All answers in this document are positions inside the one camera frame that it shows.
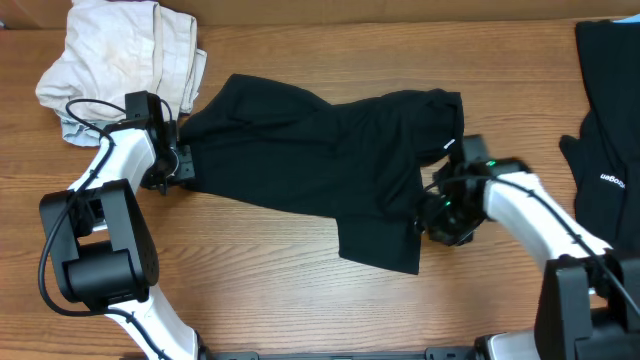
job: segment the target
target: wire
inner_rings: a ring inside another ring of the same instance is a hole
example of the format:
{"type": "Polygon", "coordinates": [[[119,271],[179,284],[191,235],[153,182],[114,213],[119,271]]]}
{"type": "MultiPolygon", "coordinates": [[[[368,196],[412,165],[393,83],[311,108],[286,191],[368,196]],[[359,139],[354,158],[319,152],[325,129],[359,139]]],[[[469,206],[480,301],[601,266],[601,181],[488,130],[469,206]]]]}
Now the wire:
{"type": "Polygon", "coordinates": [[[51,247],[53,246],[53,242],[55,241],[56,235],[58,234],[58,231],[60,230],[60,227],[62,226],[62,221],[64,221],[64,218],[69,213],[69,210],[71,209],[71,207],[73,205],[75,205],[75,202],[77,201],[79,195],[82,194],[86,190],[86,188],[98,177],[98,174],[100,173],[100,170],[102,170],[102,168],[104,167],[104,164],[107,162],[107,160],[109,160],[109,157],[111,156],[111,153],[113,152],[113,148],[116,145],[115,141],[113,141],[113,138],[111,137],[111,135],[109,135],[109,133],[107,133],[103,129],[101,129],[101,128],[99,128],[99,127],[97,127],[97,126],[95,126],[95,125],[93,125],[93,124],[91,124],[89,122],[87,122],[86,120],[83,120],[83,119],[79,118],[78,116],[76,116],[71,111],[71,109],[70,109],[71,105],[73,105],[75,103],[80,103],[80,102],[90,102],[90,103],[102,104],[102,105],[110,106],[110,107],[112,107],[112,108],[114,108],[116,110],[120,110],[122,112],[125,112],[124,109],[122,109],[122,108],[120,108],[120,107],[118,107],[116,105],[113,105],[113,104],[108,103],[106,101],[95,100],[95,99],[76,99],[76,100],[71,100],[65,106],[67,114],[69,114],[69,116],[71,116],[74,120],[76,120],[80,124],[86,126],[87,128],[96,131],[98,134],[100,134],[101,138],[102,137],[107,138],[107,140],[109,140],[109,147],[107,148],[106,153],[100,159],[98,164],[96,164],[96,167],[89,171],[89,176],[87,177],[87,179],[69,197],[69,199],[67,201],[67,204],[62,209],[62,211],[60,212],[60,214],[56,218],[56,221],[53,223],[53,226],[51,227],[51,232],[49,233],[49,236],[47,236],[47,240],[45,242],[44,248],[42,249],[42,255],[40,256],[40,264],[38,266],[38,288],[40,290],[40,295],[42,296],[42,299],[47,304],[47,306],[49,306],[49,308],[51,308],[51,310],[53,310],[56,313],[58,313],[60,315],[63,315],[63,316],[87,317],[87,316],[107,315],[107,314],[122,316],[122,317],[124,317],[126,319],[127,323],[133,324],[133,326],[138,330],[138,332],[140,332],[140,335],[142,336],[144,341],[158,355],[159,359],[171,360],[167,355],[164,354],[164,352],[162,350],[160,350],[156,346],[156,344],[154,344],[154,342],[153,342],[153,340],[151,340],[151,337],[149,336],[149,334],[146,332],[146,330],[140,324],[140,322],[133,316],[133,314],[129,314],[126,311],[119,310],[119,309],[107,309],[105,311],[92,311],[92,310],[89,310],[89,311],[73,311],[73,310],[63,309],[60,306],[58,306],[51,299],[51,297],[49,296],[49,293],[47,292],[47,287],[46,287],[46,283],[45,283],[45,276],[44,276],[45,275],[46,264],[47,264],[47,258],[49,257],[49,253],[51,252],[51,247]]]}
{"type": "Polygon", "coordinates": [[[167,100],[160,99],[160,102],[162,102],[164,106],[167,107],[167,111],[169,111],[169,121],[173,120],[173,114],[171,113],[171,106],[169,106],[169,103],[167,102],[167,100]]]}
{"type": "Polygon", "coordinates": [[[606,278],[611,282],[611,285],[613,285],[613,287],[618,291],[618,293],[620,293],[620,295],[624,298],[624,301],[631,307],[631,309],[633,309],[636,315],[640,317],[640,308],[638,307],[638,304],[635,303],[635,301],[633,300],[629,292],[624,288],[622,283],[620,283],[620,280],[618,280],[616,275],[611,270],[609,270],[609,268],[604,263],[602,258],[598,256],[589,247],[589,245],[587,245],[587,243],[585,243],[584,240],[582,240],[582,236],[576,234],[571,228],[571,226],[569,226],[569,224],[567,224],[567,222],[564,221],[564,219],[560,216],[560,214],[558,214],[558,212],[553,207],[551,207],[551,205],[549,205],[548,202],[546,202],[543,198],[541,198],[538,194],[536,194],[535,191],[527,189],[524,186],[516,184],[514,182],[500,179],[496,176],[484,176],[484,175],[455,176],[447,179],[437,180],[431,183],[430,185],[428,185],[427,187],[425,187],[424,191],[429,191],[438,185],[444,185],[447,183],[460,182],[460,181],[466,181],[466,180],[495,181],[497,183],[505,184],[513,188],[516,188],[522,192],[527,193],[530,197],[536,199],[545,209],[547,209],[551,213],[551,215],[553,215],[556,221],[558,221],[558,223],[567,231],[569,236],[571,236],[573,240],[578,245],[580,245],[580,247],[582,247],[582,249],[589,255],[589,257],[593,259],[596,265],[604,272],[606,278]]]}

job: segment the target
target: white towel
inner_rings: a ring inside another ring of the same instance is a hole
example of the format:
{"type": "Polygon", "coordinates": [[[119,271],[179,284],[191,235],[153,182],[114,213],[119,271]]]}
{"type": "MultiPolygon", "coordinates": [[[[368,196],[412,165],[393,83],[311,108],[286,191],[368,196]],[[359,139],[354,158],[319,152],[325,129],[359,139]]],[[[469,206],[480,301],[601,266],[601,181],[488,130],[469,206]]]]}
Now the white towel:
{"type": "MultiPolygon", "coordinates": [[[[40,79],[36,95],[60,116],[63,138],[80,146],[97,146],[98,135],[66,114],[69,100],[124,107],[126,93],[146,90],[165,99],[174,118],[189,113],[206,63],[206,52],[196,49],[196,34],[194,17],[153,1],[74,0],[65,50],[40,79]]],[[[74,104],[73,112],[98,126],[124,118],[91,103],[74,104]]]]}

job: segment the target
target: white logo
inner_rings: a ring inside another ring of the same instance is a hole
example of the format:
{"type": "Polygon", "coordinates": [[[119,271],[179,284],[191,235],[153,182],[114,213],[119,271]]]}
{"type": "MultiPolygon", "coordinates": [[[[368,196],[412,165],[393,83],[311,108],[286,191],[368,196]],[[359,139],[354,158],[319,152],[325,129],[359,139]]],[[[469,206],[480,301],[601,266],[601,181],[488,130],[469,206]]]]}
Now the white logo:
{"type": "Polygon", "coordinates": [[[602,175],[600,175],[600,179],[612,182],[612,183],[620,186],[623,189],[625,188],[624,183],[622,181],[620,181],[617,177],[613,176],[613,175],[602,174],[602,175]]]}

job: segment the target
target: folded cloth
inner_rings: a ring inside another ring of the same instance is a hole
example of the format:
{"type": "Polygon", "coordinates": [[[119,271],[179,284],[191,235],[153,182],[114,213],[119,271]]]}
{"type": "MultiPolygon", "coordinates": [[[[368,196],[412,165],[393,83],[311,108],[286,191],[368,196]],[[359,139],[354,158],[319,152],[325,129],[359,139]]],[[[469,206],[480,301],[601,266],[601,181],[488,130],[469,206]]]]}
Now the folded cloth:
{"type": "Polygon", "coordinates": [[[640,24],[581,22],[576,39],[591,112],[579,140],[560,141],[576,219],[614,248],[640,251],[640,24]]]}
{"type": "MultiPolygon", "coordinates": [[[[65,50],[40,79],[36,95],[60,116],[63,138],[80,146],[97,146],[98,135],[66,114],[73,99],[124,107],[126,93],[146,90],[165,99],[174,116],[189,113],[207,58],[196,49],[196,33],[194,17],[154,1],[73,0],[65,50]]],[[[75,104],[73,110],[98,126],[124,117],[92,103],[75,104]]]]}
{"type": "Polygon", "coordinates": [[[191,190],[333,217],[341,257],[417,274],[420,166],[445,157],[463,130],[458,93],[331,105],[295,86],[233,75],[180,135],[191,146],[191,190]]]}

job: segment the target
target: black t-shirt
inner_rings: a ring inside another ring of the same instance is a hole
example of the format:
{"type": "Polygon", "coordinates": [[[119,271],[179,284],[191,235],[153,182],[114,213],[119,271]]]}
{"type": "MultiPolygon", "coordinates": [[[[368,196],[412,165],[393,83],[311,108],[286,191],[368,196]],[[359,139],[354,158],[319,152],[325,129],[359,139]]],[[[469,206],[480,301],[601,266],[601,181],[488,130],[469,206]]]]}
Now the black t-shirt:
{"type": "Polygon", "coordinates": [[[399,91],[331,105],[295,86],[233,75],[182,127],[190,189],[337,221],[340,256],[417,274],[420,166],[464,128],[458,93],[399,91]]]}

